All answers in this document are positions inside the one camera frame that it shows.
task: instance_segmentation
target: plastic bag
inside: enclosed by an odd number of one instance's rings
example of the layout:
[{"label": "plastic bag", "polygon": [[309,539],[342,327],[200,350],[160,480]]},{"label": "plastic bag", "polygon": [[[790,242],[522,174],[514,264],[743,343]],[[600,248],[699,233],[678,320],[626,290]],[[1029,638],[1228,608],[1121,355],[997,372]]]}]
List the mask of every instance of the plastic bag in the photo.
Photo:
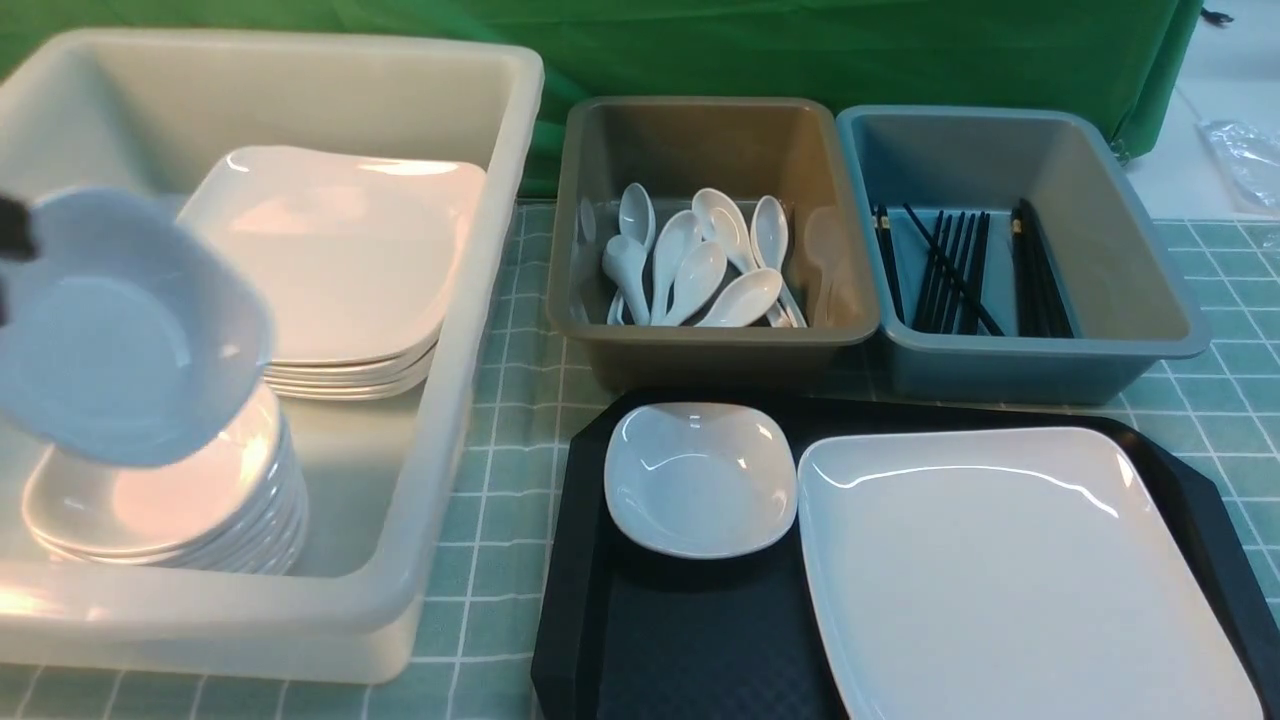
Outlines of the plastic bag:
[{"label": "plastic bag", "polygon": [[1240,120],[1199,124],[1236,197],[1257,213],[1280,215],[1280,138]]}]

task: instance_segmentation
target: gray plastic bin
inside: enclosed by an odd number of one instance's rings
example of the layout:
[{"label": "gray plastic bin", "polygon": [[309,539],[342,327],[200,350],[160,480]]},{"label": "gray plastic bin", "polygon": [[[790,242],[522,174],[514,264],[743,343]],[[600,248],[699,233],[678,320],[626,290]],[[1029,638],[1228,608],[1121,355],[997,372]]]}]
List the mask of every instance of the gray plastic bin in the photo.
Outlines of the gray plastic bin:
[{"label": "gray plastic bin", "polygon": [[[648,188],[660,228],[692,195],[773,195],[791,223],[783,275],[808,328],[604,324],[614,286],[600,254],[618,200]],[[782,97],[598,97],[568,115],[547,314],[609,389],[817,383],[836,352],[873,336],[879,307],[831,113]],[[829,301],[818,306],[819,288]]]},{"label": "gray plastic bin", "polygon": [[[940,209],[992,213],[983,305],[1009,337],[932,334],[900,322],[879,247],[868,242],[893,389],[977,402],[1102,404],[1161,359],[1210,343],[1194,296],[1093,126],[1062,113],[861,106],[836,120],[859,205],[891,210],[904,316],[914,311]],[[1036,206],[1076,338],[1016,332],[1009,214]],[[863,232],[874,232],[867,215]]]}]

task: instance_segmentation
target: black tongs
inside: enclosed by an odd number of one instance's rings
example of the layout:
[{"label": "black tongs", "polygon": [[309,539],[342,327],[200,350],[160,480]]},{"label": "black tongs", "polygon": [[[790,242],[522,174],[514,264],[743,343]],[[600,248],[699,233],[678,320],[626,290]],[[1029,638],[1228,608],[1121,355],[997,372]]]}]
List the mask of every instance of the black tongs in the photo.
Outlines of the black tongs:
[{"label": "black tongs", "polygon": [[[29,263],[38,255],[31,236],[31,211],[24,204],[0,195],[0,261]],[[4,296],[0,295],[0,325],[6,320]]]}]

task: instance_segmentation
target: plastic bin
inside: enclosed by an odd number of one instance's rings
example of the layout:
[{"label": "plastic bin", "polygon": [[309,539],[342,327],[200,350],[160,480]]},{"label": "plastic bin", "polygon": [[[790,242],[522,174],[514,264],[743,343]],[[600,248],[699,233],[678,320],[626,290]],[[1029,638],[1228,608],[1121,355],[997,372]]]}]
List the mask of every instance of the plastic bin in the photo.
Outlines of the plastic bin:
[{"label": "plastic bin", "polygon": [[[837,119],[860,205],[993,213],[983,304],[1010,337],[932,334],[900,322],[876,243],[876,291],[893,389],[979,402],[1102,404],[1161,359],[1192,357],[1210,329],[1157,240],[1151,218],[1101,135],[1082,119],[1034,110],[861,106]],[[1007,218],[1030,200],[1076,338],[1012,337]],[[925,245],[892,218],[905,313]],[[859,218],[863,232],[873,228]]]},{"label": "plastic bin", "polygon": [[311,496],[291,577],[51,564],[22,524],[44,452],[0,421],[0,662],[371,683],[408,661],[543,83],[530,50],[255,32],[81,31],[0,85],[0,190],[180,204],[228,151],[288,143],[486,170],[421,395],[285,401]]},{"label": "plastic bin", "polygon": [[[703,187],[740,202],[778,197],[791,225],[783,275],[810,327],[607,325],[614,286],[600,254],[618,232],[618,201],[632,182],[649,191],[659,229]],[[863,225],[835,119],[815,102],[590,100],[568,118],[547,311],[557,331],[582,343],[611,389],[815,382],[838,348],[876,332],[879,310]],[[833,290],[819,309],[823,282]]]}]

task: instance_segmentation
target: blue-gray plastic bin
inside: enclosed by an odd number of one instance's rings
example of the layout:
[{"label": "blue-gray plastic bin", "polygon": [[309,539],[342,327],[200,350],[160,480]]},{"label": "blue-gray plastic bin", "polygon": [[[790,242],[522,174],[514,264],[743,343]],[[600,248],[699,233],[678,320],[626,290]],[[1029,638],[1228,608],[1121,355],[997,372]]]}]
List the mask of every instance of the blue-gray plastic bin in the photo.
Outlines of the blue-gray plastic bin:
[{"label": "blue-gray plastic bin", "polygon": [[[992,213],[983,305],[1006,337],[934,334],[897,319],[879,246],[872,255],[893,389],[972,402],[1102,404],[1161,359],[1208,348],[1210,329],[1146,209],[1093,126],[1064,113],[860,106],[837,118],[855,200],[893,213],[904,316],[927,246],[901,213],[932,228],[938,210]],[[1009,214],[1039,214],[1076,338],[1014,337]],[[874,237],[870,215],[861,233]]]}]

